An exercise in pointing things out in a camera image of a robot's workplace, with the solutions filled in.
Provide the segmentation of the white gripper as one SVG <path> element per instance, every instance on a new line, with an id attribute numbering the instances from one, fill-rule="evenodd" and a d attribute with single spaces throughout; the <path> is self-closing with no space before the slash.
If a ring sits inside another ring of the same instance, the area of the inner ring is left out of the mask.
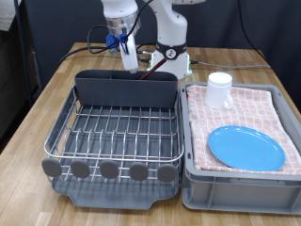
<path id="1" fill-rule="evenodd" d="M 121 34 L 119 37 L 119 48 L 123 68 L 130 73 L 137 73 L 138 61 L 135 49 L 135 38 L 133 35 Z"/>

